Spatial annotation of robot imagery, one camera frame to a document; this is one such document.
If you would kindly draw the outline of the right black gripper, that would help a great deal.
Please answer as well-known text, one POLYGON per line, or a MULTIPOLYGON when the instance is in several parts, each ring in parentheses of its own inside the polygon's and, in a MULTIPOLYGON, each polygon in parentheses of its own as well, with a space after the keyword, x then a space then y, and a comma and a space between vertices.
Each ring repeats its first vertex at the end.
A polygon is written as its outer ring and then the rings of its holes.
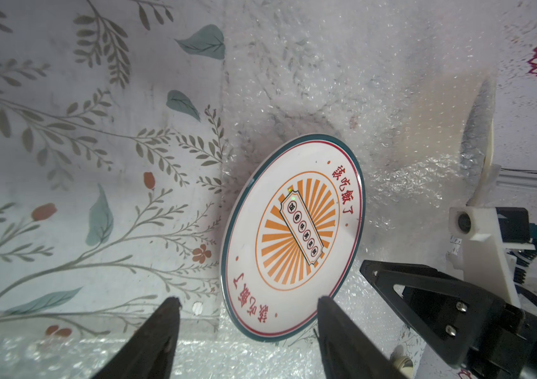
POLYGON ((446 364, 476 378, 537 378, 537 316, 426 265, 364 260, 360 273, 446 364))

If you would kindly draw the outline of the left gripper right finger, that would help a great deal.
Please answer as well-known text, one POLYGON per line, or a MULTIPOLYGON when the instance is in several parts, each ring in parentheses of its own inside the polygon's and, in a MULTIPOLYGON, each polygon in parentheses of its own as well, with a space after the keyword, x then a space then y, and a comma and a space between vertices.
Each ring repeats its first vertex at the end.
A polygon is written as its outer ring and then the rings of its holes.
POLYGON ((327 378, 403 378, 363 331, 328 296, 317 303, 320 356, 327 378))

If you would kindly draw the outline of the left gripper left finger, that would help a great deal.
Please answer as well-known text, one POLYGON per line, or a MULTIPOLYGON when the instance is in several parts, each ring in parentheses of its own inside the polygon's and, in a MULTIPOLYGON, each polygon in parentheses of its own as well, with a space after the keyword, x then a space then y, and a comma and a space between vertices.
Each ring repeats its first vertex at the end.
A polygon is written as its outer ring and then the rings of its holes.
POLYGON ((177 350, 180 309, 178 298, 167 298, 92 378, 169 378, 177 350))

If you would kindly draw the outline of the pink plate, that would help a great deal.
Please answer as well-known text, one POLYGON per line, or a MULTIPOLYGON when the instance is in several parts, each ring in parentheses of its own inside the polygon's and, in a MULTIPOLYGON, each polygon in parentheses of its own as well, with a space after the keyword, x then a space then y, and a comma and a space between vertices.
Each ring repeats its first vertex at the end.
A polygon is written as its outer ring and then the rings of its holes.
POLYGON ((220 279, 230 319, 245 336, 285 340, 334 297, 360 247, 366 191, 352 150, 328 134, 277 148, 241 189, 225 227, 220 279))

